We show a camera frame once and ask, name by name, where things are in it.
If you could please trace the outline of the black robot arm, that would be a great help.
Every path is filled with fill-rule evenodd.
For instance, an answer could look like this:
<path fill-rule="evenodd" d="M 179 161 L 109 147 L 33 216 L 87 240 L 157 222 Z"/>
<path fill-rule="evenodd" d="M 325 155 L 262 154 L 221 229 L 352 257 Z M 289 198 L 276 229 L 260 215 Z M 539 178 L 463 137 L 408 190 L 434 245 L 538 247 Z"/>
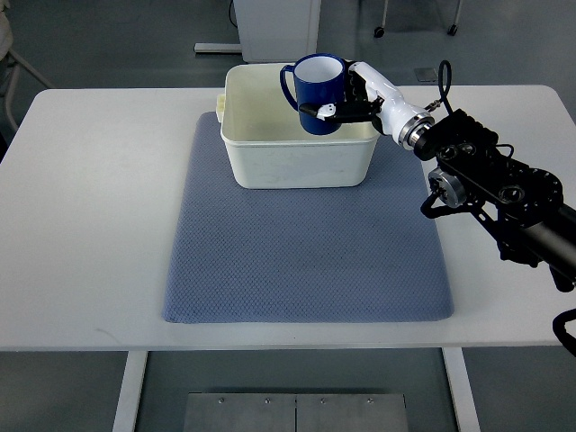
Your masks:
<path fill-rule="evenodd" d="M 575 289 L 575 210 L 563 201 L 557 176 L 502 154 L 496 132 L 448 100 L 452 67 L 438 68 L 438 103 L 447 116 L 411 135 L 415 155 L 435 159 L 430 195 L 420 210 L 429 219 L 470 213 L 494 238 L 503 261 L 549 266 L 558 291 Z"/>

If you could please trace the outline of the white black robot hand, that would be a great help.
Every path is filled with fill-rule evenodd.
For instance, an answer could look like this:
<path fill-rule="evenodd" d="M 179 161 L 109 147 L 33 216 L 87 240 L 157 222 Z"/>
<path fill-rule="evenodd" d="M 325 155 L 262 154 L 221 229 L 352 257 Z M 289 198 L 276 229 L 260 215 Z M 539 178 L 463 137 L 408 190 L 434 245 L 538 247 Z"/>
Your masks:
<path fill-rule="evenodd" d="M 413 149 L 434 124 L 428 109 L 408 103 L 402 92 L 363 61 L 346 61 L 345 100 L 304 103 L 299 111 L 316 120 L 347 124 L 370 122 L 374 129 L 405 149 Z"/>

